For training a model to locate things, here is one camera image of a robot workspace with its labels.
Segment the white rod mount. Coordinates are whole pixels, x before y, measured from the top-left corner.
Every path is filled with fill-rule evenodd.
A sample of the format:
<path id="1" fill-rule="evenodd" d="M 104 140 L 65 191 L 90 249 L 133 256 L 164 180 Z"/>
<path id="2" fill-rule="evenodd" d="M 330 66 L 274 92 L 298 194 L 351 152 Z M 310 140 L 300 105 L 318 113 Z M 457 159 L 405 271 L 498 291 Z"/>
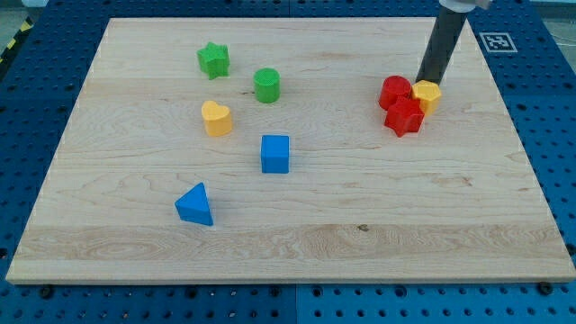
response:
<path id="1" fill-rule="evenodd" d="M 469 13 L 476 7 L 487 10 L 491 6 L 491 0 L 439 0 L 439 3 L 456 13 Z"/>

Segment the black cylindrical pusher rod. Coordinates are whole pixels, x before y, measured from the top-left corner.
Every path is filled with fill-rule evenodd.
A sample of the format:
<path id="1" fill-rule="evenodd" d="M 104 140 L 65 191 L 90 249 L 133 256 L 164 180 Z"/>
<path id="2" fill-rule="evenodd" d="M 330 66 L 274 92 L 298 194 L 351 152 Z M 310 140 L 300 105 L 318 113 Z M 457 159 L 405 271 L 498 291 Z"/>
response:
<path id="1" fill-rule="evenodd" d="M 426 80 L 437 85 L 441 84 L 466 18 L 467 13 L 440 7 L 420 63 L 416 82 Z"/>

